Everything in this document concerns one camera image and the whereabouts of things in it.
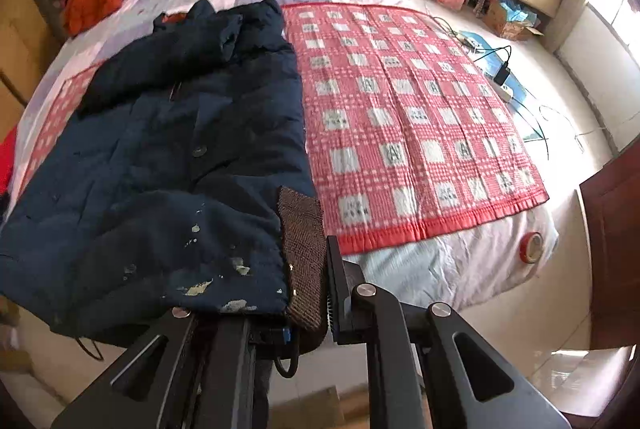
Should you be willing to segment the purple patchwork bed sheet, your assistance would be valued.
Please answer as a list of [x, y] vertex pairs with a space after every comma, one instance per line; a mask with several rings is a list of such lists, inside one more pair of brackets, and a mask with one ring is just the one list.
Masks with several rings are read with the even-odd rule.
[[1, 290], [58, 328], [282, 312], [328, 235], [405, 301], [465, 308], [558, 237], [506, 107], [401, 0], [129, 0], [24, 128]]

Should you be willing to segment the red tape roll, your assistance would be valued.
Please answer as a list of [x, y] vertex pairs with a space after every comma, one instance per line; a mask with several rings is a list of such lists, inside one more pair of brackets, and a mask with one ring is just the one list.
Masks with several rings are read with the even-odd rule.
[[544, 253], [544, 238], [539, 232], [528, 232], [521, 238], [518, 254], [526, 264], [535, 264]]

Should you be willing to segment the navy blue padded coat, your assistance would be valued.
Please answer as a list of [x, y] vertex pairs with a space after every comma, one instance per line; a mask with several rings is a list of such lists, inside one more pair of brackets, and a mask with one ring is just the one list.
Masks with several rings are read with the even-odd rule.
[[105, 61], [2, 224], [3, 295], [114, 345], [181, 307], [317, 349], [326, 237], [284, 26], [276, 0], [201, 0]]

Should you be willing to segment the red checkered quilt mat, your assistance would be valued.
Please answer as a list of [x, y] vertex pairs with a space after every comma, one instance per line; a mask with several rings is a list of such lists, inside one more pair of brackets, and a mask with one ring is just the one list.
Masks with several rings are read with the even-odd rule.
[[[547, 201], [506, 107], [424, 14], [280, 7], [303, 82], [305, 149], [323, 230], [344, 255], [511, 219]], [[104, 62], [73, 70], [58, 91], [27, 184]]]

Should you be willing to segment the white power strip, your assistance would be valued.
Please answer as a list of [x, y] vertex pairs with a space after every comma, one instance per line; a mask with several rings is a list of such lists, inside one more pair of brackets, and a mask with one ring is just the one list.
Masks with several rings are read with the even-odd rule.
[[502, 85], [494, 84], [494, 89], [504, 103], [509, 103], [513, 100], [514, 98], [513, 89], [509, 87], [507, 84], [502, 84]]

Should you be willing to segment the wooden wardrobe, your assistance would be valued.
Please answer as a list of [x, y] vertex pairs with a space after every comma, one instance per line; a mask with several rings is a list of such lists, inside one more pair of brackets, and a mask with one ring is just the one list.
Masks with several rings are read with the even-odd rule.
[[35, 0], [0, 0], [1, 139], [18, 124], [61, 49]]

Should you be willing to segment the dark red wooden door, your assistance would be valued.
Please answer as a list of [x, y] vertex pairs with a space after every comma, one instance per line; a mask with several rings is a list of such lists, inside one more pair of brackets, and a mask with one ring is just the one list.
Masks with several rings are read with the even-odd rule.
[[639, 143], [580, 185], [591, 253], [593, 349], [639, 342]]

